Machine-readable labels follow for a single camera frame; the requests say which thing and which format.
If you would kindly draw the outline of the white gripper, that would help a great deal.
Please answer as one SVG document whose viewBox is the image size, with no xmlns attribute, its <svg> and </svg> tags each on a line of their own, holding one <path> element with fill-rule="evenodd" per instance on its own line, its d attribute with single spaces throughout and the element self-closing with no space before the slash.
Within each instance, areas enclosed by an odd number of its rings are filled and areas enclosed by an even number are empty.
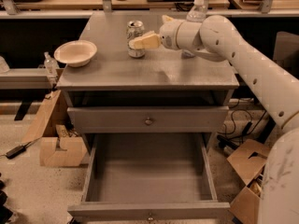
<svg viewBox="0 0 299 224">
<path fill-rule="evenodd" d="M 162 45 L 166 49 L 185 49 L 186 45 L 180 33 L 180 27 L 185 20 L 173 20 L 168 15 L 162 16 L 163 25 L 160 27 L 159 34 L 149 31 L 142 36 L 129 41 L 131 49 L 157 49 Z"/>
</svg>

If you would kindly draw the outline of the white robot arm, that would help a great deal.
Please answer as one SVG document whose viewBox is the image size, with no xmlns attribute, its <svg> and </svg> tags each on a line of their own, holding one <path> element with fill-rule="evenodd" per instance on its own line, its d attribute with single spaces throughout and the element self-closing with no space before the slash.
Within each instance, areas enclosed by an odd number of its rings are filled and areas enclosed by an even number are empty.
<svg viewBox="0 0 299 224">
<path fill-rule="evenodd" d="M 192 22 L 164 15 L 163 22 L 158 33 L 134 38 L 129 47 L 186 49 L 233 65 L 282 131 L 264 168 L 257 222 L 299 224 L 299 80 L 251 46 L 223 16 Z"/>
</svg>

